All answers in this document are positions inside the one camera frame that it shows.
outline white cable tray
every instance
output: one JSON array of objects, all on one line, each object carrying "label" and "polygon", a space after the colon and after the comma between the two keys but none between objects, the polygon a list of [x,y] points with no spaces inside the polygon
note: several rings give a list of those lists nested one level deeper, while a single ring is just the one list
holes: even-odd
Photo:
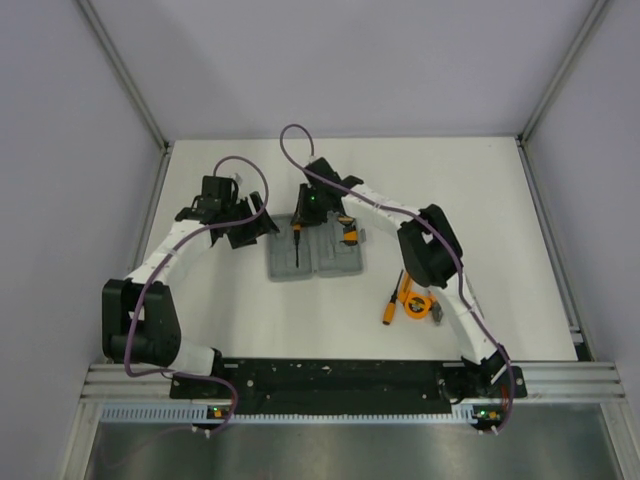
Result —
[{"label": "white cable tray", "polygon": [[[143,404],[108,403],[104,405],[103,423],[220,423],[222,420],[207,418],[207,405],[193,404]],[[238,424],[452,424],[475,423],[473,406],[454,405],[447,414],[416,415],[234,415],[233,423]]]}]

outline metal floor panel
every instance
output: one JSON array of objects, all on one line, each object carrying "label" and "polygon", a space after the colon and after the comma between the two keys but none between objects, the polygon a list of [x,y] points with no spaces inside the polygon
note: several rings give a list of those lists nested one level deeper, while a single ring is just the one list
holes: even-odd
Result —
[{"label": "metal floor panel", "polygon": [[622,478],[600,407],[519,406],[499,437],[467,426],[236,425],[205,440],[189,431],[158,439],[120,468],[112,462],[166,428],[102,424],[87,479]]}]

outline white work surface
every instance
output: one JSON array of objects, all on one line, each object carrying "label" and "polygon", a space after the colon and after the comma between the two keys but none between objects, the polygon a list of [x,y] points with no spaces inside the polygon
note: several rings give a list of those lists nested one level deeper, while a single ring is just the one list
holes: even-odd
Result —
[{"label": "white work surface", "polygon": [[[306,141],[287,145],[306,163]],[[277,140],[178,141],[147,254],[200,193],[202,176],[231,154],[249,157],[264,171],[271,215],[293,211],[304,177]],[[396,201],[443,208],[486,323],[513,359],[576,360],[513,138],[317,139],[316,156],[326,157],[342,177],[360,177]],[[263,192],[257,174],[240,162],[227,162],[219,175],[235,172],[243,179],[241,193]],[[458,359],[446,320],[439,327],[430,316],[413,320],[399,305],[392,325],[382,324],[402,268],[399,245],[361,226],[365,271],[343,278],[273,283],[265,237],[238,250],[219,240],[172,290],[183,335],[225,356]]]}]

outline gray tray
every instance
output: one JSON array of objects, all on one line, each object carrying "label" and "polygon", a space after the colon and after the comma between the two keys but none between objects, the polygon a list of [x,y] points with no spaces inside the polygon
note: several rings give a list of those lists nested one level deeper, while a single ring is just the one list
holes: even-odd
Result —
[{"label": "gray tray", "polygon": [[267,235],[268,276],[273,282],[305,280],[319,277],[342,277],[362,273],[360,244],[349,247],[343,243],[342,225],[336,214],[329,214],[327,223],[303,228],[300,232],[299,267],[296,268],[296,249],[293,244],[292,214],[271,217],[280,233]]}]

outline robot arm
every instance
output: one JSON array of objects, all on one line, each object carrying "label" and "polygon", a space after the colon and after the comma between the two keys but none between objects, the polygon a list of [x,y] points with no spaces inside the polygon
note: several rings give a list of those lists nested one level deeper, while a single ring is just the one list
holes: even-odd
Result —
[{"label": "robot arm", "polygon": [[[393,200],[374,192],[364,184],[353,187],[351,191],[360,193],[373,200],[376,205],[397,207],[403,210],[408,210],[416,215],[421,214],[420,209],[394,202]],[[365,203],[354,195],[345,195],[342,198],[342,205],[346,215],[358,218],[359,220],[364,221],[369,225],[373,225],[374,227],[400,239],[401,246],[403,247],[402,254],[407,272],[418,284],[423,287],[429,287],[430,291],[438,299],[438,303],[442,306],[445,318],[449,320],[449,323],[456,334],[462,357],[476,365],[480,365],[483,360],[489,359],[496,352],[496,348],[489,342],[482,330],[480,330],[477,322],[471,316],[469,308],[467,308],[467,306],[460,300],[458,282],[453,280],[447,283],[446,280],[448,279],[436,279],[435,277],[439,276],[439,272],[433,270],[437,270],[439,266],[435,265],[433,267],[427,267],[429,263],[434,263],[434,257],[438,256],[438,252],[425,251],[422,252],[424,254],[422,259],[417,258],[421,254],[420,250],[426,250],[430,241],[432,241],[430,236],[424,232],[424,229],[419,225],[413,225],[412,222],[408,222],[406,215],[381,210],[376,206]],[[459,255],[461,256],[462,251],[448,221],[446,220],[446,217],[444,216],[444,213],[442,213],[442,210],[439,207],[432,205],[425,211],[430,211],[432,216],[430,223],[441,231],[441,233],[444,233],[449,237],[448,240],[452,245],[457,247],[456,249],[459,251]],[[466,275],[464,274],[463,293],[465,298],[472,299],[472,307],[477,313],[482,315],[476,305],[475,298],[469,289],[469,283]]]},{"label": "robot arm", "polygon": [[[125,280],[109,280],[102,291],[102,349],[104,354],[122,362],[131,325],[131,315],[142,292],[160,262],[169,261],[156,275],[144,296],[144,309],[136,328],[131,359],[194,375],[212,375],[221,363],[221,353],[196,345],[182,337],[171,287],[178,285],[200,255],[226,234],[232,248],[255,244],[256,238],[278,231],[264,211],[256,220],[227,229],[210,229],[215,224],[253,216],[261,207],[257,192],[248,199],[238,199],[238,184],[231,178],[205,176],[202,193],[176,216],[171,230],[160,246]],[[178,250],[173,248],[192,237]]]},{"label": "robot arm", "polygon": [[[447,241],[462,263],[462,247],[442,209],[437,205],[424,209],[403,205],[376,193],[357,177],[349,176],[343,180],[324,158],[312,161],[305,170],[310,188],[304,191],[308,196],[316,198],[314,203],[319,205],[315,207],[316,210],[334,210],[358,218],[398,239],[405,270],[416,283],[428,287],[438,299],[445,318],[451,323],[458,339],[463,361],[482,377],[480,383],[493,384],[504,372],[506,365],[496,346],[489,341],[472,315],[473,311],[480,322],[484,321],[469,288],[468,279],[462,275],[461,288],[471,308],[460,297],[459,282],[453,278],[457,274],[455,263],[442,243],[432,238],[415,219],[410,219],[403,213],[389,211],[387,207],[395,207],[426,220]],[[339,184],[349,192],[337,190],[317,176]],[[370,201],[365,202],[359,195]],[[305,208],[309,202],[304,198],[299,199],[298,203],[303,206],[303,212],[309,210]]]},{"label": "robot arm", "polygon": [[[361,219],[398,238],[405,269],[413,280],[429,287],[442,306],[445,318],[449,320],[458,338],[462,358],[472,370],[482,378],[481,384],[493,384],[504,371],[505,365],[496,347],[488,341],[471,310],[461,301],[458,282],[449,280],[456,269],[442,244],[431,238],[423,227],[406,215],[389,212],[380,205],[395,206],[421,216],[429,222],[452,246],[457,256],[462,257],[460,247],[448,220],[436,205],[418,209],[398,204],[377,194],[360,179],[347,177],[341,180],[324,159],[312,162],[310,171],[318,172],[350,189],[349,194],[328,187],[317,179],[309,178],[311,188],[304,189],[309,195],[317,195],[314,208],[325,212],[339,211]],[[159,262],[171,255],[170,260],[147,290],[143,305],[142,320],[136,329],[132,344],[131,358],[134,362],[147,363],[195,375],[216,375],[223,369],[221,353],[210,347],[196,345],[182,338],[171,287],[177,285],[187,274],[199,256],[211,248],[226,234],[232,248],[255,244],[256,238],[277,227],[266,211],[256,220],[242,226],[228,229],[210,229],[194,235],[206,226],[221,222],[246,219],[262,206],[257,192],[250,195],[254,210],[247,199],[238,200],[238,185],[230,178],[205,176],[202,193],[195,197],[191,207],[184,208],[175,218],[168,236],[147,258],[145,263],[131,272],[125,280],[109,280],[102,293],[103,351],[115,361],[122,362],[126,349],[127,333],[131,324],[131,313],[135,309],[140,293]],[[372,200],[370,205],[353,193],[359,193]],[[180,240],[193,235],[179,251],[172,249]],[[473,299],[468,280],[463,276],[462,289],[467,299]],[[475,313],[481,312],[471,300]]]}]

